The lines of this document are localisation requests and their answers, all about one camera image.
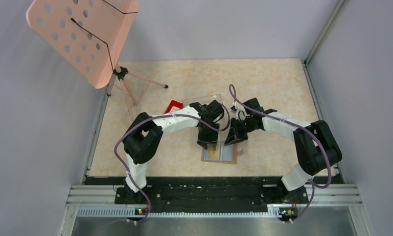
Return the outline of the gold VIP card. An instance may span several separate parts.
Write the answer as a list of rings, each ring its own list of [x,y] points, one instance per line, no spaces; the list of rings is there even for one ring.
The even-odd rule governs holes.
[[[212,150],[212,149],[209,149],[209,145],[208,145],[207,159],[209,161],[220,161],[220,153],[221,153],[220,146],[218,147],[218,145],[217,145],[216,150]]]

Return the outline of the brown leather card holder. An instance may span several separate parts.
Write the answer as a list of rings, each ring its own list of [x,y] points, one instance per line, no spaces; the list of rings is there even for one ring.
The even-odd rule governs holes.
[[[243,154],[243,149],[237,144],[226,146],[224,143],[208,144],[207,149],[202,150],[202,162],[218,164],[237,164],[237,159]]]

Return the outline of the clear acrylic card box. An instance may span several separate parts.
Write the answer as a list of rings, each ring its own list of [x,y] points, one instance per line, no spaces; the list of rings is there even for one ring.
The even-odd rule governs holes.
[[[222,97],[220,94],[214,94],[214,95],[209,95],[209,96],[202,96],[202,97],[194,97],[194,98],[188,98],[184,99],[182,101],[184,108],[181,109],[178,114],[187,114],[191,116],[198,116],[198,111],[196,111],[193,108],[186,108],[189,104],[198,102],[201,105],[209,105],[212,101],[216,100],[218,103],[222,104]]]

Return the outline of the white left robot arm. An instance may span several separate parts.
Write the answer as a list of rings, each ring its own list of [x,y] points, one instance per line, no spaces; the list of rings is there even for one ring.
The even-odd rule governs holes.
[[[208,149],[209,145],[217,145],[222,131],[219,121],[228,115],[227,108],[217,100],[209,104],[193,102],[180,110],[158,116],[140,113],[119,140],[127,159],[124,162],[127,169],[127,197],[133,203],[140,203],[145,198],[147,163],[155,156],[164,136],[196,127],[197,145]]]

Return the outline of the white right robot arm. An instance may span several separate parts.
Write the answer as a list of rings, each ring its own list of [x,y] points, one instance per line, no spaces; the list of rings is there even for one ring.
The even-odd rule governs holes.
[[[285,117],[274,109],[264,110],[257,98],[245,101],[242,106],[246,116],[231,119],[225,145],[244,142],[255,130],[274,132],[295,144],[298,163],[281,178],[276,189],[281,202],[290,202],[297,189],[320,171],[330,170],[342,160],[341,150],[325,121],[300,121]]]

